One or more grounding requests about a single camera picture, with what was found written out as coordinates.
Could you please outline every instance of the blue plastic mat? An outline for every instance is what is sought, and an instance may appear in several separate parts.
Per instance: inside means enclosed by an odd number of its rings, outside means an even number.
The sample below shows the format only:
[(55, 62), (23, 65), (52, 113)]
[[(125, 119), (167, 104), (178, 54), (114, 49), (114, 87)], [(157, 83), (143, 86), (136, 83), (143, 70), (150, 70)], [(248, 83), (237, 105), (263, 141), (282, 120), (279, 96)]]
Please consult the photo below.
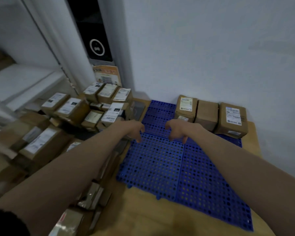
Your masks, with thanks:
[[(165, 123), (174, 118), (175, 104), (152, 100), (142, 120), (142, 143), (131, 147), (117, 180), (188, 206), (244, 230), (253, 231), (251, 210), (231, 189), (208, 156), (192, 140), (170, 142)], [(241, 139), (218, 134), (242, 147)]]

